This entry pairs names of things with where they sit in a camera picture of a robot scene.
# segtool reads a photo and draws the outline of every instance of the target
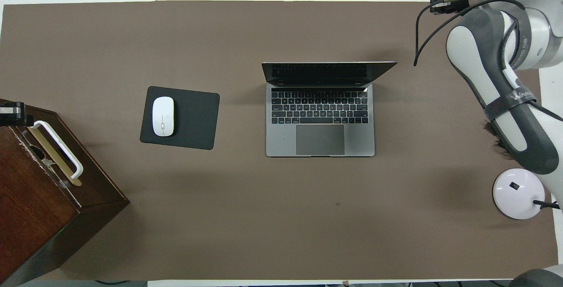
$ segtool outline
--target black mouse pad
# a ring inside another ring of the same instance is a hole
[[[174,100],[174,132],[158,136],[153,130],[153,102],[160,96]],[[212,149],[215,144],[219,94],[150,86],[141,126],[143,143]]]

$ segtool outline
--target wooden cabinet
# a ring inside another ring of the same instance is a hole
[[[0,127],[2,287],[56,269],[129,203],[55,112],[26,112],[54,129],[83,173],[68,177],[74,162],[43,127]]]

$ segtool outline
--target velcro strap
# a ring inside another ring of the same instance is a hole
[[[526,87],[517,87],[511,92],[500,96],[483,109],[489,122],[508,112],[509,109],[528,101],[537,101],[534,94]]]

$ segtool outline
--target keyboard key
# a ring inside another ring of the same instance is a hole
[[[302,117],[301,123],[332,123],[332,117]]]

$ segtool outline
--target laptop trackpad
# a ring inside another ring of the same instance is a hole
[[[297,125],[298,155],[344,155],[344,125]]]

